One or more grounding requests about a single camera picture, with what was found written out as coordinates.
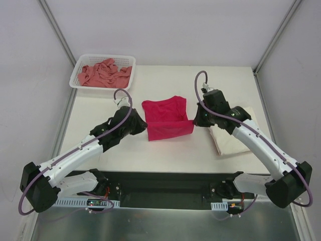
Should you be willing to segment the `magenta t shirt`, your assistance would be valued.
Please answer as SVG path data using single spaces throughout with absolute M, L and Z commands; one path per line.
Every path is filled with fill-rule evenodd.
M 148 140 L 159 141 L 193 133 L 194 124 L 187 116 L 187 100 L 173 96 L 166 100 L 142 102 Z

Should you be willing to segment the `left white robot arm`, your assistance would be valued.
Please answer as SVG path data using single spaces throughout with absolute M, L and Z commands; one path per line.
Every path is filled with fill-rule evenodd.
M 58 198 L 81 192 L 101 195 L 106 189 L 106 179 L 96 169 L 82 175 L 70 177 L 69 173 L 87 160 L 118 145 L 127 135 L 144 132 L 147 123 L 136 109 L 128 106 L 119 108 L 113 117 L 95 126 L 89 134 L 71 150 L 36 165 L 34 162 L 23 168 L 20 190 L 21 199 L 27 199 L 31 212 L 49 209 Z

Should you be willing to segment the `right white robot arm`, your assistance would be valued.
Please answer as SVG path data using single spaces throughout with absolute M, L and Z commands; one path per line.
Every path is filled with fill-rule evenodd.
M 217 125 L 229 135 L 242 142 L 269 171 L 268 179 L 264 176 L 237 172 L 226 185 L 226 193 L 237 198 L 243 192 L 267 196 L 273 204 L 285 208 L 296 201 L 304 192 L 308 194 L 308 203 L 299 203 L 301 207 L 310 207 L 313 195 L 309 188 L 312 173 L 311 165 L 298 162 L 260 130 L 251 115 L 242 107 L 231 108 L 224 94 L 218 89 L 202 88 L 198 96 L 198 109 L 193 121 L 198 127 Z

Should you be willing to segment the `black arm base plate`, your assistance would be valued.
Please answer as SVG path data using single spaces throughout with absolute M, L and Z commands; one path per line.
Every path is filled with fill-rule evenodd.
M 157 173 L 102 171 L 92 194 L 126 208 L 209 210 L 232 173 Z

